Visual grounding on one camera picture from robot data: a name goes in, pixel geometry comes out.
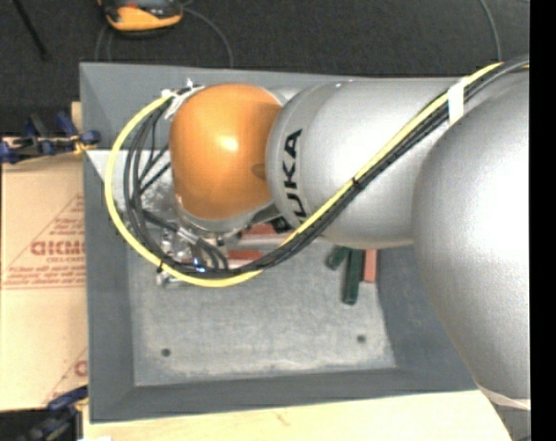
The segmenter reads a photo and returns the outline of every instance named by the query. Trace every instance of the blue clamp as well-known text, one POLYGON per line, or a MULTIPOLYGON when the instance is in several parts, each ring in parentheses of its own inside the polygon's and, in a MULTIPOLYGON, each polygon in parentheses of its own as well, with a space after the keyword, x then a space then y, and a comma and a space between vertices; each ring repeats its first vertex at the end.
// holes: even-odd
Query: blue clamp
POLYGON ((0 164, 16 164, 31 158, 74 152, 97 145, 102 136, 97 130, 81 134, 63 112, 57 113, 57 132, 49 132, 36 113, 25 123, 24 136, 0 142, 0 164))

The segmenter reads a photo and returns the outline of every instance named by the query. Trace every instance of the black cable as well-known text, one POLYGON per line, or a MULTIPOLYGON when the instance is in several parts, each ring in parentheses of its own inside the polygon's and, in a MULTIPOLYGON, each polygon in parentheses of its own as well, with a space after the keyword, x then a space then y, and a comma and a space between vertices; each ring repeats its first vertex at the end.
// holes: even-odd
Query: black cable
POLYGON ((39 33, 37 32, 34 25, 32 24, 32 21, 30 21, 30 17, 28 16, 27 10, 22 5, 22 2, 20 2, 20 0, 12 0, 12 2, 16 6, 18 14, 22 18, 22 21, 24 22, 25 26, 27 27, 28 33, 34 40, 35 45, 39 50, 40 58, 45 62, 50 61, 51 54, 49 53, 49 51, 47 51, 47 48, 45 47, 42 40, 40 39, 39 33))
MULTIPOLYGON (((529 64, 528 56, 516 58, 513 61, 506 62, 500 65, 498 68, 493 69, 485 76, 481 77, 480 79, 474 81, 469 86, 467 86, 464 90, 464 101, 467 102, 471 100, 474 96, 480 93, 485 87, 489 84, 495 82, 497 79, 501 78, 506 74, 511 74, 523 68, 525 65, 529 64)), ((418 142, 420 142, 423 138, 425 138, 429 133, 433 130, 439 128, 448 120, 448 104, 444 103, 441 107, 439 107, 434 113, 432 113, 425 121, 423 121, 419 126, 417 126, 413 132, 411 132, 404 140, 400 142, 398 146, 396 146, 390 153, 388 153, 384 158, 382 158, 377 164, 373 165, 369 171, 363 175, 361 178, 355 181, 355 184, 347 190, 346 193, 342 195, 340 199, 336 201, 336 203, 328 209, 324 215, 321 217, 321 220, 318 220, 313 224, 312 227, 307 229, 306 231, 302 232, 300 235, 294 237, 290 242, 286 243, 285 245, 280 246, 279 248, 265 254, 261 258, 247 264, 244 266, 240 266, 239 268, 235 268, 232 270, 224 269, 207 269, 206 273, 203 275, 209 275, 214 277, 230 277, 239 275, 242 273, 247 273, 251 271, 257 271, 260 269, 269 268, 272 266, 277 266, 280 263, 290 259, 295 254, 299 253, 302 249, 304 249, 308 244, 310 244, 313 240, 319 237, 324 230, 333 223, 333 221, 339 216, 339 214, 353 201, 353 199, 361 193, 361 191, 378 175, 380 175, 383 171, 385 171, 390 165, 392 165, 398 158, 402 157, 405 153, 407 153, 410 149, 412 149, 418 142)), ((139 132, 133 142, 131 143, 131 147, 129 150, 129 157, 127 158, 127 163, 129 160, 133 158, 136 154, 137 148, 144 145, 146 135, 148 133, 148 129, 152 126, 153 118, 149 117, 141 127, 139 128, 139 132)), ((134 171, 138 172, 138 166, 134 166, 134 171)), ((141 214, 142 214, 142 204, 140 198, 137 198, 136 204, 130 204, 130 209, 133 210, 134 213, 137 213, 138 219, 137 222, 141 221, 141 214)), ((145 233, 145 229, 138 224, 138 227, 135 228, 135 231, 143 235, 145 233)), ((175 270, 179 271, 180 273, 190 274, 190 273, 197 273, 193 266, 186 266, 185 264, 179 264, 176 261, 169 260, 169 257, 165 255, 163 250, 157 245, 153 243, 153 240, 149 241, 148 238, 142 236, 141 237, 144 241, 149 243, 150 246, 148 248, 159 258, 162 259, 163 262, 170 265, 175 270)), ((214 254, 219 254, 220 251, 213 245, 210 245, 211 250, 216 250, 216 252, 211 252, 214 254)))

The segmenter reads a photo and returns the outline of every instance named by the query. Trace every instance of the orange device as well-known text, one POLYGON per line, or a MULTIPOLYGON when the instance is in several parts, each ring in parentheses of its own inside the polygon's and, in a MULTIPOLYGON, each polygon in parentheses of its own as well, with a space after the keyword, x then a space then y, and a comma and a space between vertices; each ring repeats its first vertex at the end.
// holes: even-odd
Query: orange device
POLYGON ((183 16, 177 0, 97 0, 111 27, 129 36, 171 28, 183 16))

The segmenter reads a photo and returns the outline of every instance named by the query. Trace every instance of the dark floor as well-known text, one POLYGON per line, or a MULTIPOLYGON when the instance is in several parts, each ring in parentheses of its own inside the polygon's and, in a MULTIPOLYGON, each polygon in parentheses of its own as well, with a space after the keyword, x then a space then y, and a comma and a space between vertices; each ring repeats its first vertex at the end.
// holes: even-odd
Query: dark floor
MULTIPOLYGON (((530 4, 483 1, 196 0, 190 8, 221 28, 237 68, 406 76, 468 74, 529 52, 530 4)), ((40 59, 12 0, 0 0, 0 135, 21 132, 31 111, 69 107, 79 96, 78 63, 108 57, 108 36, 96 50, 103 20, 94 0, 21 2, 51 60, 40 59)), ((109 49, 115 61, 228 66, 221 39, 192 15, 161 38, 114 38, 109 49)), ((0 414, 0 439, 43 416, 0 414)))

